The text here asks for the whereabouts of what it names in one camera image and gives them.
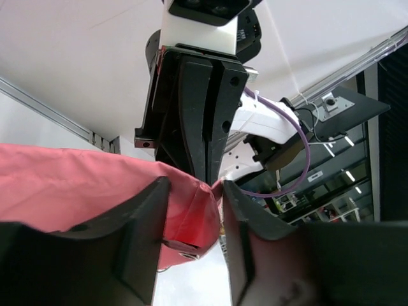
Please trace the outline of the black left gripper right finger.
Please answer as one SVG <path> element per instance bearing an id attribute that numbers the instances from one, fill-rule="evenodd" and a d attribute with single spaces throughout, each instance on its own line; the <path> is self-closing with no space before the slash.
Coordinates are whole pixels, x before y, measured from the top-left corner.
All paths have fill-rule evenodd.
<path id="1" fill-rule="evenodd" d="M 223 184 L 233 305 L 406 305 L 407 223 L 292 226 Z"/>

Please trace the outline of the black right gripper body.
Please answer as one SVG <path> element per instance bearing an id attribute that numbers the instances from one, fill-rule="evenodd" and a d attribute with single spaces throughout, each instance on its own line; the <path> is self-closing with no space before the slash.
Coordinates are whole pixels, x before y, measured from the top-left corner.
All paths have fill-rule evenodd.
<path id="1" fill-rule="evenodd" d="M 173 36 L 161 39 L 161 31 L 157 30 L 147 41 L 145 58 L 150 76 L 156 66 L 157 51 L 163 46 L 180 46 L 194 50 L 205 50 L 217 54 L 236 55 L 243 64 L 256 57 L 261 50 L 260 27 L 237 27 L 228 30 L 226 27 L 211 28 L 205 32 L 197 30 L 187 32 L 184 29 L 172 32 Z"/>

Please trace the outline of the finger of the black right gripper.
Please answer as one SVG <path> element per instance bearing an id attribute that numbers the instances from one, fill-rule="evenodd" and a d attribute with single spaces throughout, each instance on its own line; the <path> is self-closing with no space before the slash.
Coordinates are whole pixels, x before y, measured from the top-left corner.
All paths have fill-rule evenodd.
<path id="1" fill-rule="evenodd" d="M 211 183 L 205 106 L 213 65 L 204 57 L 167 50 L 161 56 L 158 94 L 164 109 L 156 160 Z"/>
<path id="2" fill-rule="evenodd" d="M 205 182 L 214 183 L 248 73 L 238 61 L 214 61 L 203 118 Z"/>

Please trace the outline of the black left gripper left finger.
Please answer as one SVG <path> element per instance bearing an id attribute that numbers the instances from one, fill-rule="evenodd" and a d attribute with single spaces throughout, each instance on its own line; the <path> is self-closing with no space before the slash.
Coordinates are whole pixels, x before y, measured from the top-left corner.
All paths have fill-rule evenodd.
<path id="1" fill-rule="evenodd" d="M 170 181 L 82 224 L 44 233 L 1 223 L 2 305 L 150 305 Z"/>

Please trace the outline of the pink zip-up jacket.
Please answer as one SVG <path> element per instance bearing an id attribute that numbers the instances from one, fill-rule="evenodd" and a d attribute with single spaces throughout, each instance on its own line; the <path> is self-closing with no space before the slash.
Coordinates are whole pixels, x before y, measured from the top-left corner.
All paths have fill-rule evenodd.
<path id="1" fill-rule="evenodd" d="M 159 177 L 171 184 L 159 267 L 203 256 L 219 236 L 221 183 L 210 186 L 167 164 L 118 154 L 2 144 L 1 220 L 67 231 Z"/>

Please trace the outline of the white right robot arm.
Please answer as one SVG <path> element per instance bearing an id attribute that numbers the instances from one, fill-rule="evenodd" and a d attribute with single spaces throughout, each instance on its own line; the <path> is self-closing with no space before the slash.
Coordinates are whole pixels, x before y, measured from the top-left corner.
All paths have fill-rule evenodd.
<path id="1" fill-rule="evenodd" d="M 246 87 L 244 50 L 256 43 L 241 29 L 183 33 L 174 44 L 156 31 L 145 48 L 150 84 L 135 146 L 208 184 L 291 162 L 308 138 L 286 100 Z"/>

